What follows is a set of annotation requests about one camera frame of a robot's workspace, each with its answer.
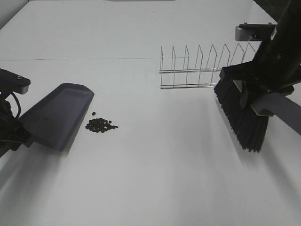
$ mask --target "black dustpan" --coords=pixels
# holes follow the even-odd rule
[[[87,87],[63,83],[24,113],[19,121],[33,142],[64,150],[78,132],[94,93]]]

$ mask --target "wire rack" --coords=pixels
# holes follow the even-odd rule
[[[222,46],[220,55],[214,45],[211,45],[208,58],[204,60],[201,46],[196,55],[191,56],[185,46],[184,57],[177,57],[172,46],[172,57],[164,57],[161,46],[160,70],[161,89],[204,88],[214,87],[219,80],[222,67],[241,64],[252,60],[256,48],[251,43],[237,43],[233,54],[227,44]]]

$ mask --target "black bristles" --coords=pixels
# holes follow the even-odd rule
[[[242,148],[259,152],[269,118],[258,116],[249,105],[240,108],[240,92],[233,81],[219,81],[214,92]]]

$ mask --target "cable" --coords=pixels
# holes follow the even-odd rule
[[[11,95],[12,95],[13,98],[15,99],[16,104],[17,104],[17,106],[18,106],[18,113],[17,113],[17,115],[15,116],[15,118],[18,119],[19,116],[20,116],[20,114],[21,114],[21,105],[20,105],[20,102],[19,102],[17,96],[16,96],[14,93],[11,93]]]

